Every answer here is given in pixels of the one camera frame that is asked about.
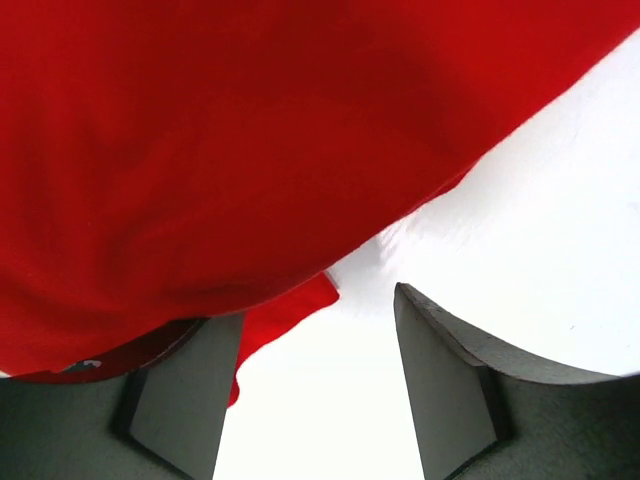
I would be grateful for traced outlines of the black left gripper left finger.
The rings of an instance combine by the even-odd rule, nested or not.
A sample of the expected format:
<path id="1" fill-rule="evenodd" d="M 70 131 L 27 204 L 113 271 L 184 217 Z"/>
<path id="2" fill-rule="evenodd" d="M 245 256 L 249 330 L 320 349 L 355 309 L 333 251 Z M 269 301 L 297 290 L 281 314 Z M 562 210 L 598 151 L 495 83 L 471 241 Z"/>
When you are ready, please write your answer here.
<path id="1" fill-rule="evenodd" d="M 195 321 L 170 355 L 110 380 L 2 381 L 2 478 L 212 478 L 242 326 Z"/>

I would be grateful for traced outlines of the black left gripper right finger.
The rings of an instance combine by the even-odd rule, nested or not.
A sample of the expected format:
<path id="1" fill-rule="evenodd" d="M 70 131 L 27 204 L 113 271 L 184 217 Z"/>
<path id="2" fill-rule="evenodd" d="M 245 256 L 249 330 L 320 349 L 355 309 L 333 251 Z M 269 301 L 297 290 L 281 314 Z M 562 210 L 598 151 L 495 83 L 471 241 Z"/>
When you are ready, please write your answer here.
<path id="1" fill-rule="evenodd" d="M 639 379 L 511 345 L 413 286 L 394 315 L 428 479 L 635 479 Z"/>

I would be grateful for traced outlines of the red t shirt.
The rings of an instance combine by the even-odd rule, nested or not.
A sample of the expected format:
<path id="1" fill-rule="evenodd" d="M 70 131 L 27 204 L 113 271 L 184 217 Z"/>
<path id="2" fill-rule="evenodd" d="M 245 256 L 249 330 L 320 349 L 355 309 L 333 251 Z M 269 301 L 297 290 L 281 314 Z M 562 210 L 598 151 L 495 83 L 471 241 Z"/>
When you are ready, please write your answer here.
<path id="1" fill-rule="evenodd" d="M 635 1 L 3 2 L 2 373 L 104 380 L 240 311 L 250 356 L 638 26 Z"/>

